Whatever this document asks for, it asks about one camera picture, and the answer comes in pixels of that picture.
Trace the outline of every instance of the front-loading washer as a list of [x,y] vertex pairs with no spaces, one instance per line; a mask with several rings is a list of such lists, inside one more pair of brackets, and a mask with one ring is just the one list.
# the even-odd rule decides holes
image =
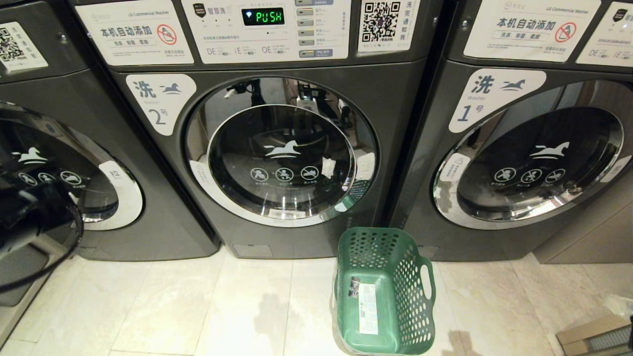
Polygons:
[[381,223],[440,1],[74,4],[235,255],[334,256]]
[[85,258],[170,260],[218,250],[97,64],[69,4],[3,1],[0,39],[0,190],[63,185],[82,212],[77,251]]
[[631,1],[452,1],[391,223],[435,260],[521,258],[633,154]]

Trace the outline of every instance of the green plastic basket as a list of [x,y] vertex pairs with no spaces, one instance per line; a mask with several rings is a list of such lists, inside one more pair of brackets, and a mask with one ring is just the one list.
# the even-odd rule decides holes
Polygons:
[[419,355],[433,345],[433,267],[405,231],[347,230],[334,293],[341,338],[352,352]]

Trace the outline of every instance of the qr code sticker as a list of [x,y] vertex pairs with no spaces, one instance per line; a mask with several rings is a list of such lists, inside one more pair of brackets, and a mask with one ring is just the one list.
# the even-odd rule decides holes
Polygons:
[[13,61],[24,56],[24,51],[13,39],[11,32],[6,27],[0,27],[0,59],[3,61]]
[[363,11],[363,42],[389,42],[396,36],[400,11],[399,1],[365,3]]

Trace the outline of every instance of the washer control panel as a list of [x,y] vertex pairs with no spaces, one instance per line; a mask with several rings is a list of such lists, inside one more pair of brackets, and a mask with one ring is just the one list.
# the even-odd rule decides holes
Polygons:
[[345,0],[182,0],[203,63],[348,57]]

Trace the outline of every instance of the tiled floor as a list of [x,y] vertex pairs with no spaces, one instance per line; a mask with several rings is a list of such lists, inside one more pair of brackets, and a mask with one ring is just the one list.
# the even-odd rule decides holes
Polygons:
[[[633,298],[633,265],[435,263],[433,356],[559,356],[554,334]],[[0,356],[336,356],[335,259],[65,262]]]

